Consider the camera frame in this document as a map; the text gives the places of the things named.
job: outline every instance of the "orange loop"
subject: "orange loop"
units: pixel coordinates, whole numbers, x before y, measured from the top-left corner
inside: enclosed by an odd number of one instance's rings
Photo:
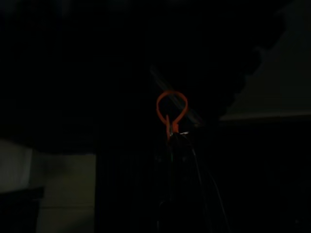
[[[166,115],[166,119],[162,116],[162,114],[160,113],[160,109],[159,109],[159,103],[160,101],[171,94],[175,94],[178,95],[180,98],[183,99],[183,101],[185,102],[185,108],[183,109],[183,111],[181,112],[181,114],[172,122],[172,131],[173,133],[178,133],[178,122],[184,117],[184,115],[186,114],[187,110],[188,110],[188,101],[187,98],[180,92],[178,91],[165,91],[163,92],[156,101],[156,113],[159,116],[160,120],[163,122],[163,124],[166,125],[166,133],[167,133],[167,137],[168,140],[170,139],[170,122],[169,122],[169,116]]]

